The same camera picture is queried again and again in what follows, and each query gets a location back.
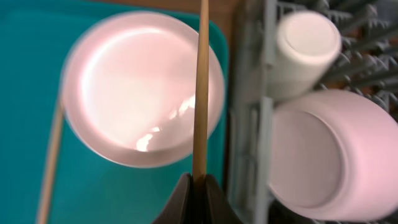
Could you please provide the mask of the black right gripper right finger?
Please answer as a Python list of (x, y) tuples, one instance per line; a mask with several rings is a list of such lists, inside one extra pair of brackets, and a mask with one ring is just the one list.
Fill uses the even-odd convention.
[(205, 177), (204, 224), (243, 224), (212, 175)]

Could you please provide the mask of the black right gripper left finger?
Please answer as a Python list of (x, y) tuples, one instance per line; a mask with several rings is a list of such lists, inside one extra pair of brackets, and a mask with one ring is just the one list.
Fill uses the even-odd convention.
[(184, 173), (179, 178), (167, 203), (152, 224), (190, 223), (192, 198), (192, 177), (189, 173)]

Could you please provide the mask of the wooden chopstick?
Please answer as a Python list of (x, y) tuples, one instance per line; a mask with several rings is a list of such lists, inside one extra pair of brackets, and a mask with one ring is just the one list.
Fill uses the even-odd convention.
[(198, 33), (195, 117), (193, 132), (193, 169), (195, 185), (201, 185), (206, 175), (209, 80), (209, 2), (201, 0)]
[(63, 108), (60, 98), (55, 104), (52, 128), (47, 147), (47, 158), (44, 168), (42, 190), (39, 200), (36, 224), (47, 224), (52, 204), (53, 187), (57, 173), (58, 155), (63, 134)]

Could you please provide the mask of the pink bowl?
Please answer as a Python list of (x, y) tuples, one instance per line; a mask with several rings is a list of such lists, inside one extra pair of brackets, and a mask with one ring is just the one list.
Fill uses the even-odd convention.
[(343, 90), (317, 91), (272, 117), (269, 188), (301, 216), (373, 221), (397, 209), (397, 122)]

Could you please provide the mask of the white pink plate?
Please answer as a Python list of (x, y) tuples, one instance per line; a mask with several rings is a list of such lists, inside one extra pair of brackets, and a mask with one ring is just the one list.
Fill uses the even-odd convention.
[(192, 153), (198, 32), (149, 11), (96, 23), (63, 69), (67, 121), (84, 145), (129, 167), (158, 167)]

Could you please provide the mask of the white paper cup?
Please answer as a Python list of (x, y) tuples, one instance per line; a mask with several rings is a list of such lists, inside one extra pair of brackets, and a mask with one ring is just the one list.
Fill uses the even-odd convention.
[(274, 101), (312, 89), (340, 54), (339, 30), (324, 15), (291, 12), (278, 23), (275, 64), (268, 74), (267, 95)]

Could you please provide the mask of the grey dishwasher rack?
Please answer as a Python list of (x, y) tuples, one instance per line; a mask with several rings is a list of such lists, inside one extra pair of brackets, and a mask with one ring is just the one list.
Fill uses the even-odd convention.
[[(397, 122), (396, 1), (251, 1), (241, 26), (240, 54), (234, 78), (228, 197), (248, 223), (267, 223), (271, 203), (291, 212), (296, 222), (350, 223), (307, 218), (280, 203), (269, 188), (272, 117), (289, 101), (323, 90), (343, 90), (363, 96)], [(291, 12), (313, 11), (327, 17), (340, 32), (341, 50), (321, 79), (300, 96), (274, 101), (267, 78), (275, 64), (275, 34), (279, 21)], [(373, 221), (396, 223), (397, 209)]]

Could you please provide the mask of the teal plastic tray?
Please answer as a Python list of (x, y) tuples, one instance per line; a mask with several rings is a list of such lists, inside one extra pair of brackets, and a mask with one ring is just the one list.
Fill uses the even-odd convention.
[[(94, 23), (134, 7), (85, 1), (1, 2), (1, 222), (35, 222), (60, 72)], [(135, 169), (63, 129), (50, 223), (151, 223), (192, 158)]]

